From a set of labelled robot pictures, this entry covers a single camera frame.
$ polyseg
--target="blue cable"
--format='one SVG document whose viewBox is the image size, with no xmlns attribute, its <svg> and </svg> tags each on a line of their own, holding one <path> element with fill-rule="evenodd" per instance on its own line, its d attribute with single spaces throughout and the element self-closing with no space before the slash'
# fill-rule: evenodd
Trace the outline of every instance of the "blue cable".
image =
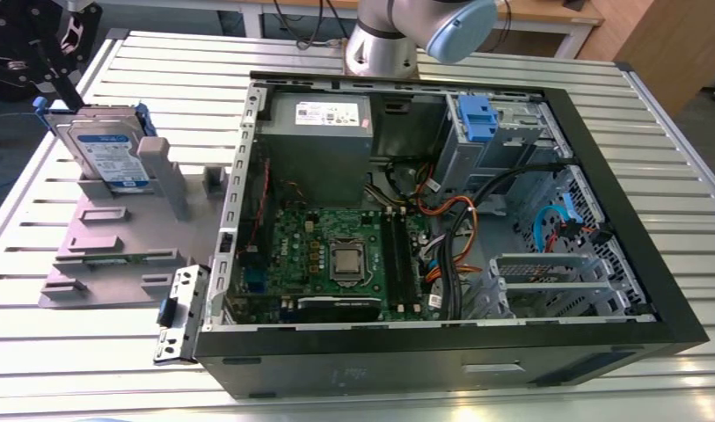
<svg viewBox="0 0 715 422">
<path fill-rule="evenodd" d="M 545 218 L 547 211 L 556 211 L 560 214 L 560 218 L 564 222 L 568 220 L 575 220 L 579 224 L 584 223 L 584 218 L 582 218 L 582 215 L 579 215 L 576 212 L 571 193 L 564 193 L 564 204 L 566 207 L 560 205 L 548 205 L 536 213 L 535 224 L 532 225 L 532 237 L 535 238 L 535 249 L 537 252 L 541 252 L 545 248 L 545 239 L 543 239 L 543 224 L 540 222 Z"/>
<path fill-rule="evenodd" d="M 547 211 L 554 210 L 560 214 L 563 221 L 568 220 L 568 211 L 560 205 L 548 205 L 540 209 L 535 216 L 535 224 L 532 225 L 532 237 L 535 238 L 535 249 L 537 252 L 541 252 L 545 248 L 543 245 L 543 224 L 540 223 L 545 218 Z"/>
</svg>

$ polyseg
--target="motherboard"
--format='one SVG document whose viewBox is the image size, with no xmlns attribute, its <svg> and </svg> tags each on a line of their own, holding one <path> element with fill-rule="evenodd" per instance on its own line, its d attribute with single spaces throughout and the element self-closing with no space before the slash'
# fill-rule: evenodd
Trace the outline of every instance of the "motherboard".
<svg viewBox="0 0 715 422">
<path fill-rule="evenodd" d="M 420 263 L 427 218 L 404 209 L 280 209 L 266 270 L 244 269 L 241 324 L 432 319 Z"/>
</svg>

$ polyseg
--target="power supply label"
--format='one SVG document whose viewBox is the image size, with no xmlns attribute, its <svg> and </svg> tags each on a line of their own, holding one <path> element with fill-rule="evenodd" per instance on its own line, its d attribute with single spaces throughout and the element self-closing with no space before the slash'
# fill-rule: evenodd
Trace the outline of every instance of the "power supply label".
<svg viewBox="0 0 715 422">
<path fill-rule="evenodd" d="M 131 139 L 126 135 L 79 135 L 78 140 L 105 182 L 127 188 L 149 184 L 149 174 L 131 154 Z"/>
<path fill-rule="evenodd" d="M 354 103 L 297 103 L 296 125 L 360 126 L 360 107 Z"/>
</svg>

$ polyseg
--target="ram slot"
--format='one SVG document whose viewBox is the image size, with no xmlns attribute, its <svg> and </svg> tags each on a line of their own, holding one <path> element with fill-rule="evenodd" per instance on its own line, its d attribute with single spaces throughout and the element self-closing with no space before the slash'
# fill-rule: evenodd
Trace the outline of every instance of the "ram slot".
<svg viewBox="0 0 715 422">
<path fill-rule="evenodd" d="M 385 272 L 385 288 L 389 305 L 396 307 L 401 302 L 400 281 L 396 266 L 396 250 L 393 246 L 393 216 L 381 215 L 381 248 L 383 270 Z"/>
<path fill-rule="evenodd" d="M 399 273 L 400 303 L 411 306 L 417 303 L 417 288 L 412 271 L 411 239 L 404 216 L 393 218 L 393 243 Z"/>
</svg>

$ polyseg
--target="chip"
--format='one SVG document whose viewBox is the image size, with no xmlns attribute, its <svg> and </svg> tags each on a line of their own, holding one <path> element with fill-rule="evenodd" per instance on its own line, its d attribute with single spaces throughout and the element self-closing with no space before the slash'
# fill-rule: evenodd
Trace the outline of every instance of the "chip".
<svg viewBox="0 0 715 422">
<path fill-rule="evenodd" d="M 333 259 L 334 263 L 334 272 L 337 274 L 358 274 L 362 264 L 360 257 L 360 251 L 356 250 L 341 250 L 336 251 Z"/>
</svg>

